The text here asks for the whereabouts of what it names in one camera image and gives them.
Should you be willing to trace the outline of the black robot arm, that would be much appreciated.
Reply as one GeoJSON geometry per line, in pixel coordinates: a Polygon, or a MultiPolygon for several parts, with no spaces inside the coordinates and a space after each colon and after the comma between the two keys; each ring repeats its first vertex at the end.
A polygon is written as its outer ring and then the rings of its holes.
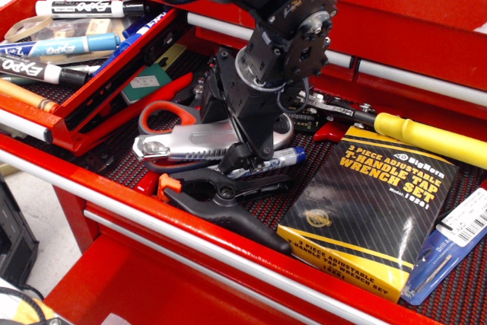
{"type": "MultiPolygon", "coordinates": [[[[198,0],[161,0],[185,5],[198,0]]],[[[252,167],[273,156],[273,128],[309,78],[328,63],[336,0],[211,0],[231,3],[255,20],[249,43],[232,56],[220,48],[205,83],[201,119],[229,119],[238,140],[219,164],[223,173],[252,167]]]]}

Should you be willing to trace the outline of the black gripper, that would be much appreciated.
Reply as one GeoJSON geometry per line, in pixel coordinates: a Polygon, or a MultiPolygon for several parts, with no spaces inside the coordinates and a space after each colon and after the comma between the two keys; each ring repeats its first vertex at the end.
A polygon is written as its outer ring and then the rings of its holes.
{"type": "Polygon", "coordinates": [[[278,92],[287,82],[281,56],[238,53],[221,47],[205,80],[200,106],[202,123],[231,119],[244,134],[218,164],[223,174],[243,168],[255,170],[275,150],[273,124],[282,113],[278,92]]]}

